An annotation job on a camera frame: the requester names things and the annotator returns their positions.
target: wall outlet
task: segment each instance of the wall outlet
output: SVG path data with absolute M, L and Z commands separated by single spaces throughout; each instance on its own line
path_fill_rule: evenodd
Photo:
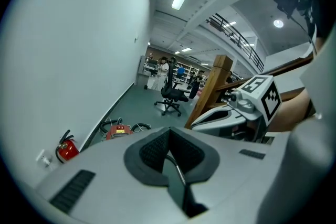
M 54 156 L 47 150 L 42 150 L 36 157 L 36 162 L 42 168 L 47 168 L 53 161 Z

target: ceiling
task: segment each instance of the ceiling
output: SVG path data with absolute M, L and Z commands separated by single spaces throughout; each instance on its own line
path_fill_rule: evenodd
M 180 56 L 193 57 L 197 62 L 211 65 L 217 54 L 226 54 L 235 59 L 224 49 L 225 46 L 219 46 L 195 31 L 214 13 L 220 13 L 229 22 L 237 22 L 234 27 L 245 38 L 250 38 L 249 42 L 257 36 L 269 54 L 298 45 L 298 42 L 306 42 L 301 42 L 304 34 L 299 34 L 300 30 L 291 23 L 284 21 L 284 28 L 272 28 L 270 17 L 282 18 L 273 0 L 185 0 L 180 10 L 173 9 L 172 3 L 173 0 L 156 0 L 151 44 L 170 52 L 191 48 L 188 52 L 181 52 Z M 239 73 L 246 77 L 250 71 L 248 68 L 240 68 Z

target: railing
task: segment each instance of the railing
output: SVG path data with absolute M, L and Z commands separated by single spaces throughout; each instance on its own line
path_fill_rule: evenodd
M 291 70 L 297 69 L 304 65 L 309 64 L 313 59 L 313 56 L 309 56 L 304 59 L 296 59 L 285 65 L 274 68 L 262 74 L 264 75 L 272 75 L 278 76 L 280 74 L 289 72 Z M 248 79 L 239 80 L 230 84 L 224 84 L 226 79 L 229 76 L 229 70 L 232 66 L 232 60 L 229 59 L 226 55 L 217 55 L 215 62 L 213 64 L 213 68 L 210 71 L 208 79 L 205 83 L 205 86 L 202 90 L 202 94 L 199 97 L 199 100 L 191 113 L 188 121 L 185 124 L 185 128 L 190 128 L 191 124 L 202 114 L 204 114 L 209 109 L 215 108 L 217 106 L 221 106 L 224 103 L 217 103 L 218 97 L 220 96 L 222 91 L 230 90 L 233 88 L 238 88 L 243 85 Z M 297 96 L 303 88 L 292 90 L 289 92 L 282 93 L 281 99 L 283 101 L 290 100 Z
M 247 45 L 249 42 L 241 35 L 241 33 L 221 15 L 216 13 L 206 20 L 211 26 L 218 31 L 223 32 L 230 40 L 256 65 L 260 72 L 264 70 L 264 64 L 257 55 L 256 51 L 251 46 Z

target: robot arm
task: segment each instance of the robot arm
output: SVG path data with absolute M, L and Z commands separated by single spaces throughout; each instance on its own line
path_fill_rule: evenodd
M 273 76 L 254 76 L 232 92 L 228 104 L 211 109 L 196 119 L 192 130 L 256 142 L 266 134 L 280 105 Z M 247 122 L 253 122 L 256 130 L 247 127 Z

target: metal railing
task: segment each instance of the metal railing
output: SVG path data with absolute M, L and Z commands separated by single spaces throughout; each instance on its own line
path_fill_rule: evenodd
M 253 50 L 251 46 L 247 45 L 249 42 L 236 28 L 230 25 L 226 19 L 216 13 L 207 19 L 206 22 L 215 27 L 217 30 L 223 32 L 232 41 L 232 43 L 234 43 L 239 49 L 246 53 L 246 56 L 256 65 L 260 72 L 264 70 L 264 64 L 257 55 L 256 51 Z

